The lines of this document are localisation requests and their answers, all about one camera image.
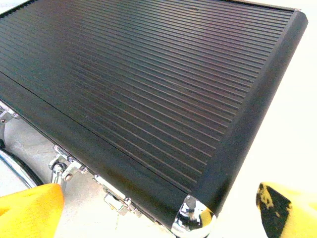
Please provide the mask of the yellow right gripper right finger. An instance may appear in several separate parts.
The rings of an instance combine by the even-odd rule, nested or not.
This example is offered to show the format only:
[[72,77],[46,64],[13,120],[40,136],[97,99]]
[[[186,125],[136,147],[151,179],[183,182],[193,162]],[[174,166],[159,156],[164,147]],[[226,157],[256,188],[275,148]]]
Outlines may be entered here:
[[317,236],[316,193],[274,182],[261,182],[256,205],[268,238]]

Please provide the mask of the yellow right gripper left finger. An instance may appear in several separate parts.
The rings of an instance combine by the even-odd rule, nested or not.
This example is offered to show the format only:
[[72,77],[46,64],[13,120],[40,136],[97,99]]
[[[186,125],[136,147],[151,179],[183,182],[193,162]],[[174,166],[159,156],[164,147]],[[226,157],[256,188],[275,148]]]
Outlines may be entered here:
[[2,238],[53,238],[64,208],[56,183],[44,184],[0,198]]

